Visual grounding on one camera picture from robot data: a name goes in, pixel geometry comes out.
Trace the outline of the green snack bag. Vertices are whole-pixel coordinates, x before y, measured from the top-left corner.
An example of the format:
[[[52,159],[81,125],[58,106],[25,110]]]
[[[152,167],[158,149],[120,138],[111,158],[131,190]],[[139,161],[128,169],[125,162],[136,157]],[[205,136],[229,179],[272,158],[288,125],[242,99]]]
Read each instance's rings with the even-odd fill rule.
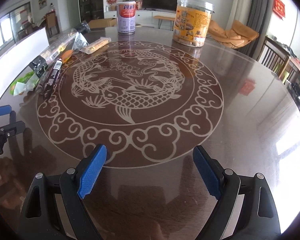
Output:
[[[33,91],[39,82],[39,77],[33,71],[14,80],[10,85],[10,94],[13,96],[21,95],[26,91]]]

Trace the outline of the long clear cracker sleeve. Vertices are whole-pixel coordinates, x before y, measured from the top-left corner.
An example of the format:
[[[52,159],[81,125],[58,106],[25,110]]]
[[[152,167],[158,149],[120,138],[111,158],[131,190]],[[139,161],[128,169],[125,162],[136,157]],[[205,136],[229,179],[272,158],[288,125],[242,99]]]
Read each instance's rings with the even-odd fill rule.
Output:
[[[39,78],[58,57],[65,51],[66,47],[74,44],[77,33],[82,35],[90,32],[89,25],[86,21],[81,22],[78,26],[58,37],[53,41],[40,55],[29,63],[29,67],[37,74]]]

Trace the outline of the dark chocolate bar packet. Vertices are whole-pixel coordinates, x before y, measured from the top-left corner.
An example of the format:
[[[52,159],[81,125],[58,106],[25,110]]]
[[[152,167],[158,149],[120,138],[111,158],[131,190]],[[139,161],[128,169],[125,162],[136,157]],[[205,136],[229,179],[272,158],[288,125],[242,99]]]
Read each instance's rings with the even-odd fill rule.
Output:
[[[58,59],[55,64],[42,75],[36,91],[43,96],[44,100],[50,98],[58,80],[62,64],[62,60]]]

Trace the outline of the orange bun clear wrapper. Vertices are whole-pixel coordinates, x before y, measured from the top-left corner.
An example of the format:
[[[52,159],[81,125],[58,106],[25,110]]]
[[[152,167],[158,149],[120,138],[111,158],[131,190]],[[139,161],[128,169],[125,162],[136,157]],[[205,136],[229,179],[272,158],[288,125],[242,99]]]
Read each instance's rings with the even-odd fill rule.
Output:
[[[73,52],[74,52],[74,51],[73,51],[72,49],[65,51],[65,52],[62,54],[62,56],[61,56],[61,61],[62,61],[63,63],[66,63],[66,62],[70,59],[70,57],[72,56]]]

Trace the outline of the silver grey snack packet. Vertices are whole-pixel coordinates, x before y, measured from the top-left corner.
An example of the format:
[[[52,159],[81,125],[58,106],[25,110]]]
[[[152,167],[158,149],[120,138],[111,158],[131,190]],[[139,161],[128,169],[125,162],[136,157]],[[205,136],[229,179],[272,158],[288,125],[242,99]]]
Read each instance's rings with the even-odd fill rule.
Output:
[[[87,40],[81,33],[77,33],[75,36],[74,44],[72,45],[72,50],[80,50],[88,45]]]

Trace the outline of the beige biscuit bar packet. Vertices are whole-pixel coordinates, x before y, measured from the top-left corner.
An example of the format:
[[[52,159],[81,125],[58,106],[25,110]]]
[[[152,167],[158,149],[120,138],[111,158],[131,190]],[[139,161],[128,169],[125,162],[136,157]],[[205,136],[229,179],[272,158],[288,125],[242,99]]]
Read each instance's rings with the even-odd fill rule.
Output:
[[[111,42],[111,38],[101,37],[98,40],[96,40],[95,42],[81,48],[79,51],[81,51],[87,55],[90,55],[90,54],[96,52],[97,50],[99,50],[100,48],[106,46],[110,42]]]

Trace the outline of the white storage box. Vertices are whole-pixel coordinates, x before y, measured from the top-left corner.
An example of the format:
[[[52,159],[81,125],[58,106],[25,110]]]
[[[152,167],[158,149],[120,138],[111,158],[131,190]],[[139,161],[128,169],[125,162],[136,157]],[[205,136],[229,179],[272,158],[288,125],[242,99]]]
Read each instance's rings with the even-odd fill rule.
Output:
[[[49,46],[44,28],[23,38],[0,57],[0,98],[26,66]]]

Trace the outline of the wooden side table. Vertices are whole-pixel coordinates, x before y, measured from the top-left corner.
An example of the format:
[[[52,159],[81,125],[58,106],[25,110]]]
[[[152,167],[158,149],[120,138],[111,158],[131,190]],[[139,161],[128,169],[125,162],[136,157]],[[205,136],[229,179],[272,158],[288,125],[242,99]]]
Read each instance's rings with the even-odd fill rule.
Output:
[[[45,15],[45,22],[46,22],[46,29],[49,34],[49,37],[53,37],[53,33],[52,33],[53,28],[56,29],[57,34],[60,33],[57,15],[55,11],[48,12]]]

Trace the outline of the red flower arrangement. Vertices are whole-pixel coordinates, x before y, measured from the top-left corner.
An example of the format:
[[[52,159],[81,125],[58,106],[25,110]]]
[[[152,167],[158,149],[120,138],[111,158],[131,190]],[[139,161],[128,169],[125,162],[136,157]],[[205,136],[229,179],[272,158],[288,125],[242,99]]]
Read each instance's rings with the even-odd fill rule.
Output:
[[[106,0],[109,11],[115,11],[116,10],[116,5],[117,5],[117,0]]]

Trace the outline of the wooden dining chair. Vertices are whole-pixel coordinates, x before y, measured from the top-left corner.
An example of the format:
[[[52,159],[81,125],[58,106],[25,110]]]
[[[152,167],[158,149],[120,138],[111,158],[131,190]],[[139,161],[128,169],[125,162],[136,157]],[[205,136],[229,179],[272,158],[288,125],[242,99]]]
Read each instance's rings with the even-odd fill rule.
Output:
[[[265,37],[257,61],[274,72],[285,83],[297,83],[300,88],[300,63],[279,42]]]

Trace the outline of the red white milk powder can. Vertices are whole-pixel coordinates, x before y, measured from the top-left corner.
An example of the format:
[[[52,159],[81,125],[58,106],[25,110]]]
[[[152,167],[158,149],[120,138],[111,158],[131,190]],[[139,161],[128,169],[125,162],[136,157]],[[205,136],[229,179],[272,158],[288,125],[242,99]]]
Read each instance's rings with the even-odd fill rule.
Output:
[[[119,2],[117,9],[117,31],[119,34],[133,34],[135,32],[136,2]]]

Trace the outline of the white tv cabinet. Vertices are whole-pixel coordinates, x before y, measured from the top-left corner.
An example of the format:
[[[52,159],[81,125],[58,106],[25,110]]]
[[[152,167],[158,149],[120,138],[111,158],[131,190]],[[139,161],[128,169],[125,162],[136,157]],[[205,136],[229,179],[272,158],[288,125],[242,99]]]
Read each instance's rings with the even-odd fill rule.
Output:
[[[104,18],[117,19],[117,11],[104,12]],[[135,26],[153,27],[158,29],[171,30],[174,27],[175,13],[151,11],[151,10],[136,10]]]

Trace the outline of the orange lounge chair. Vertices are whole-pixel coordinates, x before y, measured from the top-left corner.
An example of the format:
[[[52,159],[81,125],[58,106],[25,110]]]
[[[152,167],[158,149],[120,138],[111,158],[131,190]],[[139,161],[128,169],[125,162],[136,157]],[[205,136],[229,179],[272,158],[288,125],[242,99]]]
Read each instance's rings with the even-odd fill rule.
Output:
[[[216,42],[231,49],[242,48],[256,40],[258,32],[234,20],[229,30],[222,29],[215,21],[211,20],[207,32]]]

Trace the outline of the clear jar orange label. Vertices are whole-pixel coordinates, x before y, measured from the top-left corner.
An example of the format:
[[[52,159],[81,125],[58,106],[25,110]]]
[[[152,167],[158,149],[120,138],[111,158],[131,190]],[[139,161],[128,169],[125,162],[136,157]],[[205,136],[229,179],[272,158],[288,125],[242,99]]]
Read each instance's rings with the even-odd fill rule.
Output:
[[[189,47],[202,47],[214,5],[202,0],[177,0],[173,40]]]

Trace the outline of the grey curtain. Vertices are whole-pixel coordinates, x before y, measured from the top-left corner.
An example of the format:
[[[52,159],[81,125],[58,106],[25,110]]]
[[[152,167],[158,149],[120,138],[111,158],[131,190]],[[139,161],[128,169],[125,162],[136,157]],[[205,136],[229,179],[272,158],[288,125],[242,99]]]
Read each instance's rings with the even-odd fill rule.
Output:
[[[258,38],[254,42],[261,36],[269,5],[270,0],[252,0],[247,26],[258,33]]]

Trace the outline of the white floor air conditioner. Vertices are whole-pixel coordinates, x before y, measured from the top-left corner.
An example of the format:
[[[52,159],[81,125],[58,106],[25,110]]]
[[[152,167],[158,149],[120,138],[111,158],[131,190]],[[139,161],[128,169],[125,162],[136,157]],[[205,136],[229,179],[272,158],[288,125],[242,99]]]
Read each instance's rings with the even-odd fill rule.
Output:
[[[246,25],[250,14],[252,0],[233,0],[226,30],[232,27],[234,20]]]

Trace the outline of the red window decoration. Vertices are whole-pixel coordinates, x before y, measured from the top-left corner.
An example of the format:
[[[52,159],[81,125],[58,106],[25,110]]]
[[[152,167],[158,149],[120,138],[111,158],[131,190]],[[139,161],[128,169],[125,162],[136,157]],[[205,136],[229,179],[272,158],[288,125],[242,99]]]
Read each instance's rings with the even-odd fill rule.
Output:
[[[274,0],[273,12],[280,18],[284,19],[286,17],[285,4],[281,0]]]

